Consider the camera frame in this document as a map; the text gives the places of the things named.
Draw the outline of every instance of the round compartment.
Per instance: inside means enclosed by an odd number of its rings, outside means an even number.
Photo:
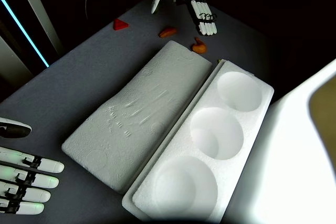
[[[217,82],[219,96],[231,108],[253,111],[261,104],[261,90],[249,76],[240,72],[227,72]]]
[[[199,159],[178,157],[160,168],[153,197],[161,218],[205,220],[217,202],[216,179]]]
[[[196,112],[191,120],[191,136],[204,154],[215,159],[234,157],[244,142],[239,122],[220,108]]]

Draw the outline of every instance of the table surface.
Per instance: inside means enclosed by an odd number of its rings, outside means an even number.
[[[265,36],[225,13],[217,14],[218,34],[201,37],[208,51],[202,56],[217,64],[226,59],[270,80],[273,44]],[[115,95],[169,40],[190,48],[198,36],[187,7],[169,1],[156,15],[150,14],[151,0],[145,0],[120,19],[130,27],[114,31],[107,25],[91,38],[36,76],[0,104],[0,116],[32,126],[23,139],[0,137],[1,146],[59,160],[65,169],[56,176],[57,188],[37,216],[0,215],[1,223],[115,223],[135,220],[121,205],[117,194],[61,150],[67,137],[102,103]],[[178,33],[159,38],[166,26]]]

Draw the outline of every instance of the red triangle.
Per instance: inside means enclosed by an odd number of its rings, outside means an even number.
[[[120,19],[115,19],[114,22],[113,22],[113,29],[114,30],[120,30],[120,29],[124,29],[126,27],[128,27],[129,24],[127,24],[126,22],[120,20]]]

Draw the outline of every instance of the blue light strip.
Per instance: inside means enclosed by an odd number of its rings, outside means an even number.
[[[49,64],[47,63],[47,61],[45,60],[45,58],[43,58],[42,54],[40,53],[40,51],[37,49],[37,47],[33,43],[32,39],[30,38],[30,36],[26,32],[26,30],[23,28],[23,26],[21,25],[20,21],[16,18],[15,14],[13,13],[12,9],[10,8],[10,6],[7,4],[7,2],[5,0],[1,0],[1,1],[5,5],[7,11],[9,12],[9,14],[12,16],[13,20],[16,22],[17,26],[21,29],[22,33],[26,36],[26,38],[28,39],[29,43],[32,45],[32,47],[34,48],[34,50],[36,51],[36,53],[40,56],[41,60],[43,61],[43,63],[48,68]]]

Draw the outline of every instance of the orange object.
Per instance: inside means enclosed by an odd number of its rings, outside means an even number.
[[[176,33],[177,33],[177,29],[175,27],[167,27],[162,32],[160,32],[159,37],[165,38],[165,37],[172,36],[173,34],[176,34]]]
[[[114,22],[113,22],[113,29],[114,30],[121,30],[121,29],[124,29],[126,27],[129,27],[129,24],[127,24],[126,22],[120,20],[120,19],[115,19]]]
[[[193,44],[193,51],[198,54],[203,54],[206,52],[206,45],[203,41],[201,41],[199,38],[195,38],[196,44]]]

